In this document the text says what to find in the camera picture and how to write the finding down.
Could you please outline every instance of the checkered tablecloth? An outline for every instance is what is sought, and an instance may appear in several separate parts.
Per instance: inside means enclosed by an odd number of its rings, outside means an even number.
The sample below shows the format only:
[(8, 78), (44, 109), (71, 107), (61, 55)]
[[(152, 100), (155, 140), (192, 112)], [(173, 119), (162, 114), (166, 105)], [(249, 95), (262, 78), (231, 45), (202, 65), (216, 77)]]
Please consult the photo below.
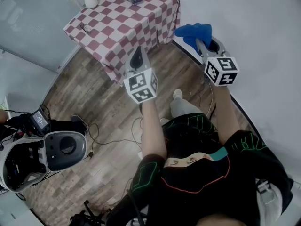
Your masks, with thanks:
[(172, 40), (180, 24), (180, 0), (99, 0), (84, 8), (65, 27), (66, 34), (102, 63), (112, 80), (122, 84), (124, 63), (137, 46), (146, 51)]

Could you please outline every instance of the wooden floor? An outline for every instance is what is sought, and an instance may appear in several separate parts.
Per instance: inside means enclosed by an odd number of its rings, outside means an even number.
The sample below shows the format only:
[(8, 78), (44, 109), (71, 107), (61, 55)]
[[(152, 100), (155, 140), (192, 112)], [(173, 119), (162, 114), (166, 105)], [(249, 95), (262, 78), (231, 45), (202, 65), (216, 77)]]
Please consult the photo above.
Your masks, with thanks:
[[(149, 58), (159, 80), (157, 107), (161, 118), (171, 117), (169, 103), (173, 91), (180, 88), (183, 97), (207, 113), (212, 94), (204, 84), (202, 70), (173, 44), (153, 49)], [(141, 117), (137, 104), (125, 88), (111, 81), (102, 66), (81, 49), (65, 68), (48, 94), (45, 104), (53, 119), (69, 120), (80, 115), (88, 124), (97, 123), (99, 142), (133, 139), (135, 118)], [(250, 129), (237, 109), (242, 129)], [(134, 136), (140, 141), (141, 129), (137, 120)], [(91, 127), (96, 136), (95, 126)], [(87, 136), (88, 151), (91, 138)], [(94, 145), (94, 156), (65, 170), (24, 192), (37, 215), (49, 226), (67, 226), (69, 219), (79, 213), (85, 200), (95, 213), (105, 205), (118, 201), (127, 181), (133, 177), (139, 163), (140, 148), (132, 142)]]

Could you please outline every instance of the white vase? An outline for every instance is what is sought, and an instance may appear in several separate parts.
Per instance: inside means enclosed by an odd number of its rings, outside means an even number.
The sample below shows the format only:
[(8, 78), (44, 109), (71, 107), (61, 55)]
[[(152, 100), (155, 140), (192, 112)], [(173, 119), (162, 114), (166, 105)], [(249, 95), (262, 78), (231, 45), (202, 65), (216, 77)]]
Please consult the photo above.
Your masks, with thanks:
[(98, 0), (85, 0), (85, 5), (87, 8), (95, 8), (98, 4)]

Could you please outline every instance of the red line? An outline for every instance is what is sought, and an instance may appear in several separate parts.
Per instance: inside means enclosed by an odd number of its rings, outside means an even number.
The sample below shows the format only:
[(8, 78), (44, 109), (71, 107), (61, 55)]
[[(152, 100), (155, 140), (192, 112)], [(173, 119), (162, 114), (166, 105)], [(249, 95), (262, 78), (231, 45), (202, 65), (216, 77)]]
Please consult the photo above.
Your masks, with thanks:
[(170, 185), (165, 181), (164, 178), (161, 177), (161, 179), (162, 179), (163, 182), (165, 182), (165, 184), (166, 184), (168, 187), (170, 187), (170, 188), (173, 188), (173, 189), (175, 189), (175, 190), (178, 190), (178, 191), (181, 191), (181, 192), (185, 192), (185, 193), (198, 194), (198, 193), (200, 193), (200, 192), (203, 190), (204, 187), (206, 187), (206, 186), (208, 186), (208, 185), (210, 185), (210, 184), (212, 184), (212, 183), (217, 182), (217, 181), (220, 180), (221, 178), (227, 177), (227, 175), (228, 175), (228, 173), (229, 173), (229, 171), (230, 171), (230, 166), (231, 166), (231, 164), (230, 164), (230, 159), (229, 159), (228, 156), (227, 156), (227, 158), (228, 158), (228, 162), (229, 162), (229, 167), (228, 167), (227, 174), (226, 174), (225, 176), (220, 176), (218, 179), (216, 179), (216, 180), (214, 180), (214, 181), (212, 181), (212, 182), (210, 182), (210, 183), (207, 183), (207, 184), (204, 185), (198, 192), (189, 192), (189, 191), (186, 191), (186, 190), (179, 189), (179, 188), (177, 188), (177, 187), (170, 186)]

